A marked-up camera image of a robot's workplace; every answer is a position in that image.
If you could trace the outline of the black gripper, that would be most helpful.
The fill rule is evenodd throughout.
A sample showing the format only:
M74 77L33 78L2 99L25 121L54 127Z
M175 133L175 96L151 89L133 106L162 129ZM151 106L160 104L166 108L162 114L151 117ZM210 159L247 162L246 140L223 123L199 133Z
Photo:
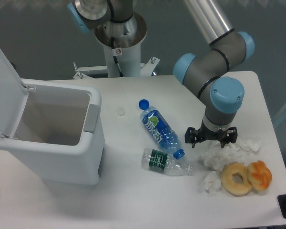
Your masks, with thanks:
M209 140L219 141L221 148L224 148L229 143L234 144L237 141L237 128L230 127L224 131L222 129L212 131L204 124L201 124L199 129L187 128L184 134L185 143L191 144L192 148L195 148L198 143Z

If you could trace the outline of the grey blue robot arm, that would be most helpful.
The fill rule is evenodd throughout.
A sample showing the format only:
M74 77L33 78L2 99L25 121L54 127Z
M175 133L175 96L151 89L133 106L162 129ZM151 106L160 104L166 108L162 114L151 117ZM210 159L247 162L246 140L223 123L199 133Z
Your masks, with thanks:
M174 65L174 76L205 105L200 128L189 127L185 142L235 143L231 122L245 91L226 73L252 56L255 43L246 32L234 30L216 1L187 0L185 5L211 49L203 58L184 54ZM140 48L147 27L131 0L72 0L67 8L79 29L93 31L103 45L109 77L142 75Z

